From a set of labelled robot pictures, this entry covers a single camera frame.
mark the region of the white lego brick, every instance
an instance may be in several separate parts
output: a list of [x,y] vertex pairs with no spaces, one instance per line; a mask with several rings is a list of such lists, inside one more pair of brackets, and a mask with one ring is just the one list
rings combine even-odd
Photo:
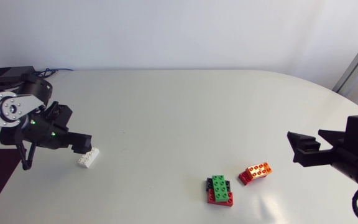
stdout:
[[85,155],[82,155],[80,160],[78,160],[79,165],[88,168],[92,164],[96,156],[98,156],[98,154],[99,149],[92,147],[92,150],[87,152]]

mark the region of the stacked lego bricks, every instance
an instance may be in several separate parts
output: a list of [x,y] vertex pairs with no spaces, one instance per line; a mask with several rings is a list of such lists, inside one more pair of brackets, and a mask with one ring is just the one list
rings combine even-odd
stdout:
[[242,183],[244,183],[244,185],[247,185],[255,179],[266,177],[272,172],[273,170],[270,168],[267,162],[264,162],[247,167],[246,170],[239,175],[239,179],[242,181]]
[[207,178],[206,191],[208,192],[208,203],[229,207],[233,205],[230,181],[224,180],[223,175],[213,175],[212,178]]

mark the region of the lego brick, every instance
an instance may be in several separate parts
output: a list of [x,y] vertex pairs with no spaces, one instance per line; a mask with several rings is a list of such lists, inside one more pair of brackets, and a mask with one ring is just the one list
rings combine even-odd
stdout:
[[96,156],[98,156],[98,154],[99,154],[99,149],[93,147],[92,150],[87,152],[85,155],[81,156],[80,160],[78,160],[78,164],[86,168],[89,168],[89,166],[92,164]]
[[206,179],[206,191],[208,191],[209,189],[213,190],[213,183],[212,183],[212,178],[207,178]]
[[[212,183],[212,178],[207,178],[206,179],[206,191],[208,191],[208,189],[213,190],[213,183]],[[230,190],[230,181],[226,180],[226,189],[227,191],[231,191]]]
[[214,187],[215,201],[216,202],[227,202],[229,196],[227,194],[226,181],[223,175],[213,175],[212,183]]
[[226,181],[226,189],[227,189],[227,192],[230,192],[230,181]]
[[224,206],[231,207],[231,206],[233,206],[233,193],[228,192],[227,195],[229,196],[229,199],[227,200],[227,202],[216,202],[214,190],[209,189],[207,202],[214,204],[214,205],[224,205]]
[[264,162],[261,164],[248,167],[246,169],[246,172],[251,180],[255,180],[260,177],[265,177],[266,175],[272,173],[273,170],[270,168],[267,162]]
[[240,175],[239,175],[239,179],[241,180],[241,182],[244,184],[244,185],[247,185],[249,184],[252,180],[248,177],[248,174],[246,171],[242,172]]

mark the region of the white wall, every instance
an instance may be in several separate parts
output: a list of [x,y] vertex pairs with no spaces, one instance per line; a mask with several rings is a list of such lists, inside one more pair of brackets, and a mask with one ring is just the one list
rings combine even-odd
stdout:
[[0,0],[0,67],[249,68],[332,88],[358,1]]

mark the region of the green lego brick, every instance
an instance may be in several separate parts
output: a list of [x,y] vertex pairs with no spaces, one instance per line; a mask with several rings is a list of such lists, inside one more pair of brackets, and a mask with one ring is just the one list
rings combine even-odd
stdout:
[[223,175],[213,175],[212,183],[214,186],[215,202],[227,202],[229,196],[227,194],[226,181]]

